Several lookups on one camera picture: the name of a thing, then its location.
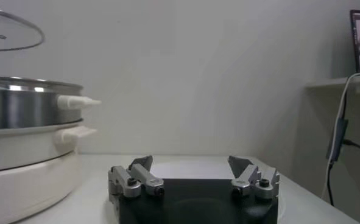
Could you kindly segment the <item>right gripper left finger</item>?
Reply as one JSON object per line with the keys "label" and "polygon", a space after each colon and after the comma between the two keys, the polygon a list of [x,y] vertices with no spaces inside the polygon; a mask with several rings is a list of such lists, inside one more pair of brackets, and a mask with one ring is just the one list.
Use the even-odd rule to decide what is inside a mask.
{"label": "right gripper left finger", "polygon": [[164,195],[164,180],[150,173],[153,156],[147,155],[136,158],[128,166],[113,166],[108,171],[109,201],[115,204],[120,197],[138,198],[142,188],[145,193],[153,197]]}

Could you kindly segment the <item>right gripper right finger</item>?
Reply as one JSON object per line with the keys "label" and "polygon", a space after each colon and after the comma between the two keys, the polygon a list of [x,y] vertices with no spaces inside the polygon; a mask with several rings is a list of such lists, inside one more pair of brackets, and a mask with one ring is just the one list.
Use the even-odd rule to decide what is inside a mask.
{"label": "right gripper right finger", "polygon": [[280,191],[280,174],[274,167],[260,171],[249,159],[229,156],[228,163],[233,172],[232,193],[235,197],[254,195],[261,200],[272,200]]}

